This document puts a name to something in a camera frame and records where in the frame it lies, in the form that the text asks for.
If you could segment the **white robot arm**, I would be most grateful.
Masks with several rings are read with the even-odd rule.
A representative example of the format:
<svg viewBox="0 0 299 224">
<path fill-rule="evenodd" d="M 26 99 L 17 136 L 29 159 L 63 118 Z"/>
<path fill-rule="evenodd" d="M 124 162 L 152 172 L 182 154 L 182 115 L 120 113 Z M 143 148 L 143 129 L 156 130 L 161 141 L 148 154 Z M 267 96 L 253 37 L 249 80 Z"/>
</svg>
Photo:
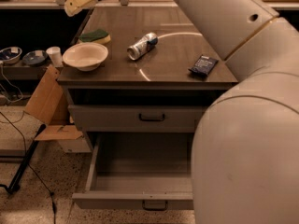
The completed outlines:
<svg viewBox="0 0 299 224">
<path fill-rule="evenodd" d="M 105 64 L 60 83 L 93 149 L 82 208 L 298 224 L 298 33 L 261 0 L 104 7 Z"/>
</svg>

